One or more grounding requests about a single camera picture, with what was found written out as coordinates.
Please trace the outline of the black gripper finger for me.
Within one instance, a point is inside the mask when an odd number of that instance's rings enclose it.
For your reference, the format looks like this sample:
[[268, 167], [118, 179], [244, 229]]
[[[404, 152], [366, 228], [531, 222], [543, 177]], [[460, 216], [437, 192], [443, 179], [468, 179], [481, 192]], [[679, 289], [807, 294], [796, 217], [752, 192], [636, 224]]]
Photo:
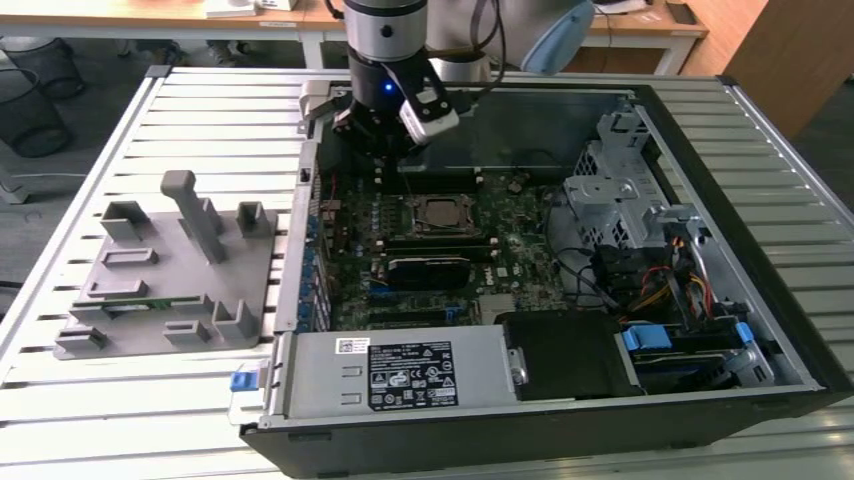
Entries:
[[392, 142], [389, 162], [393, 171], [411, 170], [417, 166], [417, 144], [409, 138]]
[[386, 116], [358, 102], [352, 102], [334, 116], [334, 133], [350, 155], [376, 168], [384, 167], [389, 158], [389, 126]]

